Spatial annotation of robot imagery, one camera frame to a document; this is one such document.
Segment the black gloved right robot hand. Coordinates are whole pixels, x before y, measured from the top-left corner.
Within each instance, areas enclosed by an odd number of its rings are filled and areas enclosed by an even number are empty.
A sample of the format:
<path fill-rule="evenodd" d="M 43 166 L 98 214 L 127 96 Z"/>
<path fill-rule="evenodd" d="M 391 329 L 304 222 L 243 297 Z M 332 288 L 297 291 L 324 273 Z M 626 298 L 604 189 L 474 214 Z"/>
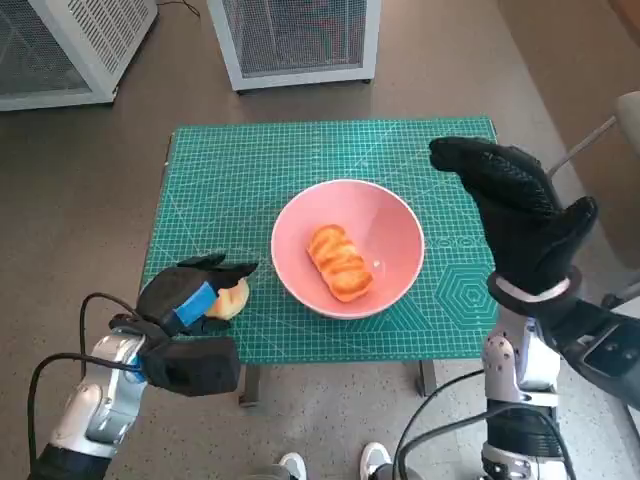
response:
<path fill-rule="evenodd" d="M 516 146 L 449 136 L 429 148 L 432 166 L 473 198 L 501 278 L 530 295 L 565 280 L 597 219 L 593 198 L 562 206 L 541 163 Z"/>

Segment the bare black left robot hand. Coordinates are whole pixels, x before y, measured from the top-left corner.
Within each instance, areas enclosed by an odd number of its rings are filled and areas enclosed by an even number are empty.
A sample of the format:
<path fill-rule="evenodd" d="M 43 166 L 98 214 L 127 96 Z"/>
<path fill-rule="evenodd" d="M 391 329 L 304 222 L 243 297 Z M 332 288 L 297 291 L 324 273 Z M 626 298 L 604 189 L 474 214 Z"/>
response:
<path fill-rule="evenodd" d="M 167 335 L 226 331 L 246 305 L 256 262 L 227 264 L 225 254 L 194 256 L 167 267 L 142 290 L 136 312 Z"/>

